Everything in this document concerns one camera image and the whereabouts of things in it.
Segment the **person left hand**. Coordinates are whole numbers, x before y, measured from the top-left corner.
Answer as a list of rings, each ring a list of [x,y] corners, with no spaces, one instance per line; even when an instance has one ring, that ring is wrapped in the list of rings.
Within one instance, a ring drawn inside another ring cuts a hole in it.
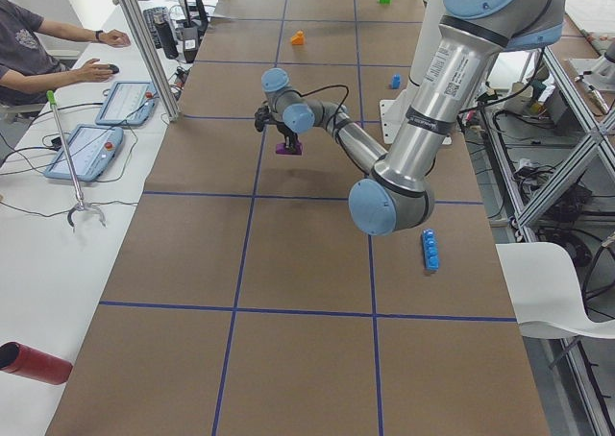
[[[128,47],[131,45],[129,36],[126,33],[115,29],[108,32],[100,32],[98,35],[98,40],[101,43],[114,48]]]

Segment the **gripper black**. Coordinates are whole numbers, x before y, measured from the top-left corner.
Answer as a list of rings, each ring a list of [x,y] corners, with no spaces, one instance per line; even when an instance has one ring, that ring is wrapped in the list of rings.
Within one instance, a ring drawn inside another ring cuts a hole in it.
[[[284,149],[287,152],[289,149],[291,152],[296,152],[297,137],[294,136],[294,132],[285,125],[279,116],[271,111],[267,103],[263,102],[255,112],[254,126],[259,133],[262,133],[268,125],[275,126],[278,132],[284,136]]]

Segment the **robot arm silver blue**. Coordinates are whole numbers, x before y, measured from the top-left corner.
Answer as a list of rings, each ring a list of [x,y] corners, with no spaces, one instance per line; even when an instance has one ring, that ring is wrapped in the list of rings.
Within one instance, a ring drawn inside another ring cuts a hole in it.
[[[429,0],[443,6],[437,23],[423,31],[439,42],[389,148],[383,148],[340,104],[309,100],[271,68],[261,77],[265,94],[255,127],[277,126],[295,141],[314,127],[324,129],[365,174],[348,203],[355,225],[370,235],[417,227],[431,216],[433,192],[426,180],[443,140],[486,69],[503,51],[529,50],[557,42],[565,0]]]

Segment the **person right hand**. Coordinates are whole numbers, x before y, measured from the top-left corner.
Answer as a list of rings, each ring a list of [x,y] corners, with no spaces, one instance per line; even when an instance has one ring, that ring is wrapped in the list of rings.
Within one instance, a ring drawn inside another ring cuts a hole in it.
[[[114,75],[111,66],[107,63],[100,63],[98,59],[88,60],[75,73],[79,83],[100,83]]]

